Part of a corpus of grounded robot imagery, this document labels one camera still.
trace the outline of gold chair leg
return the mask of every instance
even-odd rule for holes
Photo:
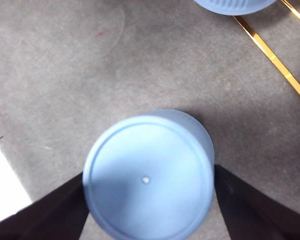
[[[281,0],[281,2],[286,5],[288,9],[300,20],[300,12],[297,11],[297,9],[294,8],[294,6],[291,5],[287,0]]]
[[[286,66],[279,60],[275,53],[268,47],[268,45],[262,40],[257,32],[246,22],[242,16],[233,16],[237,23],[244,29],[254,43],[261,49],[261,51],[270,59],[270,61],[276,66],[280,73],[290,83],[292,88],[300,96],[300,83],[292,75],[292,73],[286,68]]]

